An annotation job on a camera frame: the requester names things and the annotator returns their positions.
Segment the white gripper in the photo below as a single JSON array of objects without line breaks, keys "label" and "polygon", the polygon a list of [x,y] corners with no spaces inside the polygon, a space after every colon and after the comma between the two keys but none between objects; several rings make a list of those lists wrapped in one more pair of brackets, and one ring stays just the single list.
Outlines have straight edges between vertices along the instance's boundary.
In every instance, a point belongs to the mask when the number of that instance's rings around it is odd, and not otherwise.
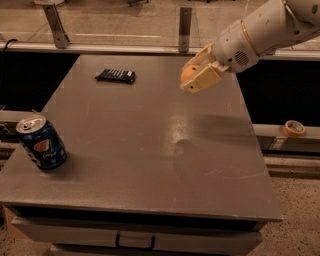
[{"label": "white gripper", "polygon": [[241,73],[258,61],[259,54],[244,22],[237,20],[223,30],[213,44],[203,47],[185,64],[185,67],[197,66],[198,69],[190,80],[184,83],[180,81],[180,88],[188,93],[197,93],[219,83],[228,69]]}]

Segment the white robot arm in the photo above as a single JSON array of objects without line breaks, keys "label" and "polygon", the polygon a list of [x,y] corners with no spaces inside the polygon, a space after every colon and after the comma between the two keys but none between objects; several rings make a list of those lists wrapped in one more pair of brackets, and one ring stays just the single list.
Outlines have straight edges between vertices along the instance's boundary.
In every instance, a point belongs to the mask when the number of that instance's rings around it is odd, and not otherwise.
[{"label": "white robot arm", "polygon": [[240,73],[279,48],[294,46],[320,34],[319,0],[268,0],[225,28],[182,68],[180,88],[196,93]]}]

